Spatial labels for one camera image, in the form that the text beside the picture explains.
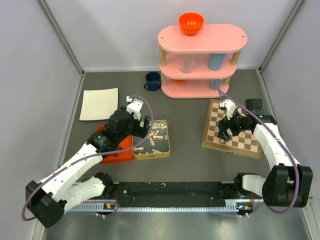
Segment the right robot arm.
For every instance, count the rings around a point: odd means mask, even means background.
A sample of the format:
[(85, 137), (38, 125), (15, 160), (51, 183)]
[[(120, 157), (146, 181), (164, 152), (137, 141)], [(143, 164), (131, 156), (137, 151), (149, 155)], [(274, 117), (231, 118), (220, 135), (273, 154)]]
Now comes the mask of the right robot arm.
[(247, 99), (242, 113), (230, 99), (219, 104), (225, 116), (218, 121), (218, 138), (226, 142), (245, 131), (251, 131), (262, 147), (270, 167), (263, 178), (257, 174), (240, 173), (233, 192), (245, 198), (251, 192), (263, 199), (268, 207), (303, 208), (307, 205), (313, 172), (302, 166), (290, 153), (272, 115), (265, 114), (262, 100)]

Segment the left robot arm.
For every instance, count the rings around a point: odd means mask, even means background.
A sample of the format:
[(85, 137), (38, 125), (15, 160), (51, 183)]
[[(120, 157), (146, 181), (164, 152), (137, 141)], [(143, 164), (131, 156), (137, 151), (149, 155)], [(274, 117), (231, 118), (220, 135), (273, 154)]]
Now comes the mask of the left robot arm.
[(32, 220), (50, 228), (73, 207), (94, 197), (109, 198), (114, 187), (109, 183), (108, 174), (97, 173), (86, 182), (74, 183), (105, 157), (120, 153), (119, 145), (127, 137), (139, 137), (145, 141), (153, 122), (152, 115), (142, 119), (139, 110), (116, 110), (108, 123), (95, 131), (60, 168), (39, 182), (32, 180), (26, 185), (22, 219), (29, 221), (26, 211), (30, 211)]

